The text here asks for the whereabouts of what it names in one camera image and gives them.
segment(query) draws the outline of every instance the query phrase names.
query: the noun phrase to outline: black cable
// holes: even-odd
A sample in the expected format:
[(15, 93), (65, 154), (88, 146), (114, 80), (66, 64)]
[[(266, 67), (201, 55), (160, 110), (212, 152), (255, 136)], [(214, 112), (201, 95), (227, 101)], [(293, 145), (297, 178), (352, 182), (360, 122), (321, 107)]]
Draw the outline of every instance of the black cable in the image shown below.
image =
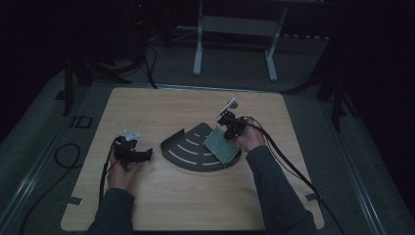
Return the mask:
[(154, 51), (154, 53), (155, 53), (155, 59), (153, 60), (152, 65), (149, 67), (149, 63), (148, 63), (148, 61), (147, 61), (146, 55), (144, 55), (144, 56), (143, 56), (144, 64), (146, 65), (146, 69), (147, 69), (147, 73), (145, 73), (145, 72), (144, 72), (144, 74), (145, 74), (145, 75), (149, 78), (149, 82), (150, 82), (150, 84), (153, 86), (153, 88), (155, 88), (155, 89), (159, 89), (159, 88), (156, 86), (156, 84), (155, 84), (155, 82), (154, 82), (154, 79), (153, 79), (153, 69), (154, 69), (154, 67), (155, 67), (156, 60), (157, 60), (157, 51), (156, 51), (156, 49), (154, 49), (154, 48), (153, 48), (153, 47), (151, 47), (151, 46), (148, 46), (148, 47)]
[[(257, 121), (256, 119), (253, 118), (253, 120), (259, 125), (259, 127), (262, 129), (262, 125), (259, 123), (259, 121)], [(292, 171), (290, 171), (283, 163), (281, 163), (281, 161), (277, 158), (277, 156), (275, 155), (274, 151), (272, 150), (272, 148), (270, 148), (270, 143), (268, 139), (266, 140), (266, 145), (269, 148), (269, 152), (271, 152), (272, 156), (274, 157), (274, 159), (280, 164), (280, 166), (282, 166), (287, 172), (289, 172), (291, 175), (295, 176), (298, 179), (301, 179), (298, 175), (294, 174)]]
[(109, 169), (108, 169), (108, 163), (110, 162), (110, 157), (111, 157), (111, 153), (113, 152), (113, 149), (114, 149), (114, 143), (115, 143), (115, 141), (116, 141), (116, 139), (111, 144), (110, 150), (109, 150), (108, 155), (107, 155), (107, 160), (104, 163), (103, 172), (101, 174), (100, 192), (99, 192), (99, 196), (98, 196), (98, 205), (101, 205), (101, 202), (104, 199), (105, 176), (107, 175), (107, 173), (109, 171)]
[[(62, 164), (62, 163), (60, 163), (59, 162), (59, 159), (58, 159), (58, 154), (59, 154), (59, 152), (63, 149), (63, 148), (65, 148), (65, 147), (67, 147), (67, 146), (73, 146), (73, 147), (75, 147), (76, 148), (76, 151), (77, 151), (77, 154), (76, 154), (76, 158), (75, 158), (75, 160), (72, 162), (72, 164), (71, 165), (64, 165), (64, 164)], [(54, 184), (52, 184), (52, 186), (48, 189), (48, 190), (46, 190), (46, 192), (45, 193), (43, 193), (43, 195), (42, 196), (40, 196), (40, 198), (33, 204), (33, 206), (31, 206), (31, 208), (28, 210), (28, 212), (27, 212), (27, 214), (25, 215), (25, 217), (24, 217), (24, 219), (23, 219), (23, 222), (22, 222), (22, 225), (21, 225), (21, 231), (20, 231), (20, 234), (21, 235), (24, 235), (24, 227), (25, 227), (25, 224), (27, 223), (27, 220), (28, 220), (28, 218), (30, 217), (30, 215), (31, 215), (31, 213), (34, 211), (34, 209), (37, 207), (37, 205), (46, 197), (46, 195), (48, 194), (48, 193), (50, 193), (51, 191), (52, 191), (52, 189), (54, 189), (55, 188), (55, 186), (56, 185), (58, 185), (58, 183), (60, 183), (69, 173), (70, 173), (70, 171), (71, 170), (73, 170), (73, 169), (75, 169), (75, 168), (80, 168), (80, 167), (82, 167), (82, 164), (79, 164), (79, 165), (75, 165), (77, 162), (78, 162), (78, 160), (79, 160), (79, 158), (80, 158), (80, 148), (79, 148), (79, 146), (77, 146), (76, 144), (73, 144), (73, 143), (68, 143), (68, 144), (65, 144), (65, 145), (63, 145), (63, 146), (61, 146), (61, 147), (59, 147), (56, 151), (55, 151), (55, 156), (54, 156), (54, 159), (55, 159), (55, 162), (56, 162), (56, 164), (58, 164), (60, 167), (63, 167), (63, 168), (66, 168), (67, 169), (67, 171), (54, 183)]]
[(271, 136), (268, 134), (268, 132), (266, 132), (262, 127), (258, 127), (254, 124), (248, 123), (246, 121), (240, 120), (240, 119), (236, 119), (236, 118), (229, 118), (229, 117), (224, 117), (228, 120), (232, 120), (232, 121), (237, 121), (239, 123), (244, 123), (250, 127), (253, 127), (255, 129), (257, 129), (259, 132), (261, 132), (265, 138), (267, 140), (269, 140), (269, 142), (271, 143), (271, 146), (274, 148), (274, 150), (277, 152), (277, 154), (280, 156), (280, 158), (298, 175), (298, 177), (314, 192), (314, 194), (317, 197), (317, 202), (319, 205), (323, 205), (326, 210), (329, 212), (330, 216), (333, 218), (333, 220), (335, 221), (336, 225), (338, 226), (340, 232), (342, 234), (345, 234), (345, 232), (343, 231), (343, 228), (341, 227), (340, 223), (338, 222), (338, 220), (336, 219), (336, 217), (334, 216), (333, 212), (329, 209), (329, 207), (326, 205), (326, 203), (323, 201), (323, 199), (321, 198), (320, 193), (318, 192), (318, 190), (314, 187), (314, 185), (290, 162), (290, 160), (287, 159), (287, 157), (281, 152), (281, 150), (278, 148), (277, 144), (275, 144), (274, 140), (271, 138)]

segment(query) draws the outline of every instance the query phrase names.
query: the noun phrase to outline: metal stand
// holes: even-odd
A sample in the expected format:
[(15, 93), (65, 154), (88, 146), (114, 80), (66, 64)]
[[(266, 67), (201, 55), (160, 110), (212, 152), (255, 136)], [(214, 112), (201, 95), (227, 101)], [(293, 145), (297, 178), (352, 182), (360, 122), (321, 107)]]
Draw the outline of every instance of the metal stand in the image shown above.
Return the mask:
[(284, 19), (286, 18), (288, 8), (282, 10), (278, 22), (249, 20), (237, 18), (224, 18), (215, 16), (204, 16), (203, 11), (204, 1), (199, 1), (199, 20), (198, 20), (198, 45), (196, 48), (195, 64), (193, 66), (193, 75), (200, 75), (202, 70), (202, 56), (203, 44), (202, 37), (204, 31), (215, 31), (225, 33), (238, 33), (247, 35), (271, 36), (272, 44), (268, 50), (265, 51), (265, 60), (268, 66), (269, 79), (271, 81), (277, 80), (277, 72), (272, 56), (275, 52), (278, 38)]

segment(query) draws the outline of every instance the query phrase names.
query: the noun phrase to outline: dark background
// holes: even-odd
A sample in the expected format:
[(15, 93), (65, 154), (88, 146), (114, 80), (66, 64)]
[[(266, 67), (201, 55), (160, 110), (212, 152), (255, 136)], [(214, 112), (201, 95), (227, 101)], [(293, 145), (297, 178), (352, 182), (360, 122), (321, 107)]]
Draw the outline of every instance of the dark background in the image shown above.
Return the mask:
[[(148, 16), (155, 24), (196, 25), (196, 1), (155, 2), (156, 7), (168, 7)], [(291, 4), (283, 32), (333, 36), (336, 29), (343, 29), (341, 36), (332, 38), (336, 43), (332, 61), (338, 62), (345, 91), (415, 214), (415, 4), (366, 1), (363, 6), (351, 3), (356, 8), (350, 8), (344, 6), (349, 2), (327, 3), (330, 6)], [(7, 0), (0, 4), (1, 142), (46, 82), (63, 69), (71, 43), (88, 38), (86, 32), (100, 25), (94, 1)], [(214, 6), (208, 10), (221, 14)], [(236, 15), (246, 13), (257, 14), (250, 13), (249, 7), (234, 9)], [(168, 35), (166, 28), (159, 30)]]

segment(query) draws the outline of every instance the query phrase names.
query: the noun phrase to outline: wooden tabletop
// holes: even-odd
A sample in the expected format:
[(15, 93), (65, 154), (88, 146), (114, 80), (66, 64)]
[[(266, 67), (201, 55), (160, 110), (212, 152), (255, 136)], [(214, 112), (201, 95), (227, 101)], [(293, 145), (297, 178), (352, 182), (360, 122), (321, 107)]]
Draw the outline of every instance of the wooden tabletop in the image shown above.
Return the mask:
[[(239, 162), (215, 172), (195, 172), (172, 164), (160, 144), (182, 128), (201, 122), (216, 126), (219, 110), (235, 97), (237, 116), (257, 119), (287, 158), (308, 177), (300, 146), (284, 99), (275, 93), (211, 90), (116, 88), (112, 92), (62, 219), (67, 231), (83, 231), (98, 209), (103, 165), (113, 140), (123, 130), (140, 134), (137, 151), (153, 148), (142, 165), (134, 188), (134, 230), (262, 230), (264, 229), (252, 171), (243, 153)], [(286, 173), (304, 206), (313, 213), (317, 228), (324, 220), (312, 191)]]

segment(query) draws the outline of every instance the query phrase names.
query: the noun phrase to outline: handheld controller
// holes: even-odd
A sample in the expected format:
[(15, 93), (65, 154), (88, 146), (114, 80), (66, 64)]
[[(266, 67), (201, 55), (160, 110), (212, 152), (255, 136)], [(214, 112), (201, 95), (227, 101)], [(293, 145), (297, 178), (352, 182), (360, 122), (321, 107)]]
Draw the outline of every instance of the handheld controller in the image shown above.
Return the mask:
[(137, 140), (126, 140), (124, 136), (118, 136), (114, 141), (115, 159), (127, 169), (130, 163), (142, 163), (149, 161), (153, 154), (153, 148), (146, 152), (136, 152), (134, 150)]
[(218, 117), (220, 119), (217, 121), (221, 126), (226, 126), (226, 131), (224, 137), (226, 140), (232, 140), (233, 138), (244, 134), (245, 127), (247, 127), (247, 120), (244, 117), (236, 118), (235, 114), (230, 112), (228, 108), (233, 108), (238, 106), (235, 102), (235, 98), (232, 98), (228, 104), (219, 111)]

